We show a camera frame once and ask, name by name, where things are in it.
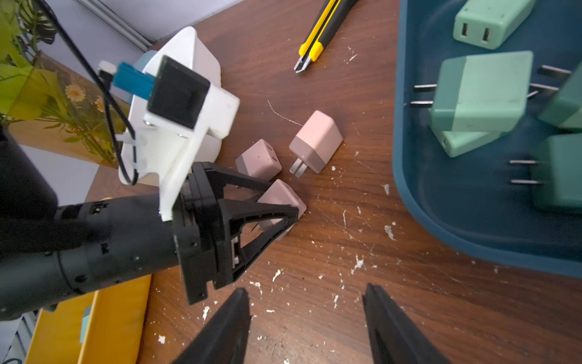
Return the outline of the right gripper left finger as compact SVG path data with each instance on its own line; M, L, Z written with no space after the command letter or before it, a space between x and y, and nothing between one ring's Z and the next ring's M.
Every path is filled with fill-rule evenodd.
M249 295L237 288L175 363L243 363L249 339Z

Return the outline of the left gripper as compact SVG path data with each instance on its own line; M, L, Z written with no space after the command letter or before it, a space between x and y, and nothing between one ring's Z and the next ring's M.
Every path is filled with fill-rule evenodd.
M299 218L295 206L228 199L224 189L229 185L264 193L272 183L215 163L197 162L173 207L175 253L190 305L208 298L210 281L216 289L239 281ZM272 220L276 224L242 245L247 224Z

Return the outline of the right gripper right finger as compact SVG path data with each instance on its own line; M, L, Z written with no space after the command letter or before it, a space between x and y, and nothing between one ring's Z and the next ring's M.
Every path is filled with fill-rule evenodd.
M362 297L375 363L448 363L379 285L367 285Z

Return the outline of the green plug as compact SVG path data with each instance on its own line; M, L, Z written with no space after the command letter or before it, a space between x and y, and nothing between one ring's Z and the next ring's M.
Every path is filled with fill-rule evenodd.
M410 106L427 109L439 131L510 132L526 112L533 63L532 51L447 59L433 99Z
M533 206L551 212L581 214L581 135L550 136L530 152L530 159L510 165L529 167L528 179L512 184L531 187Z
M463 155L504 137L503 132L452 132L434 130L433 135L450 158Z
M536 96L546 100L537 118L554 127L581 132L581 62L571 71L550 65L541 65L538 74L562 81L560 87L530 83L528 100Z
M468 0L455 16L453 39L498 49L530 15L534 0Z

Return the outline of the green plug top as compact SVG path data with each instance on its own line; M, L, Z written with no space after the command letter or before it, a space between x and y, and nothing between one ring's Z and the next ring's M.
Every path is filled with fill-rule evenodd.
M530 152L530 159L510 165L529 167L528 179L512 184L531 187L533 206L551 212L581 214L581 135L550 136Z

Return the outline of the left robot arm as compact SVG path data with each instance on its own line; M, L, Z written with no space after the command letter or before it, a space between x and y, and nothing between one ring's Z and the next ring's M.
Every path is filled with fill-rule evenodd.
M1 318L179 266L189 303L223 288L299 218L291 205L229 200L227 185L266 181L197 162L171 218L158 194L59 206L53 189L7 131L1 133Z

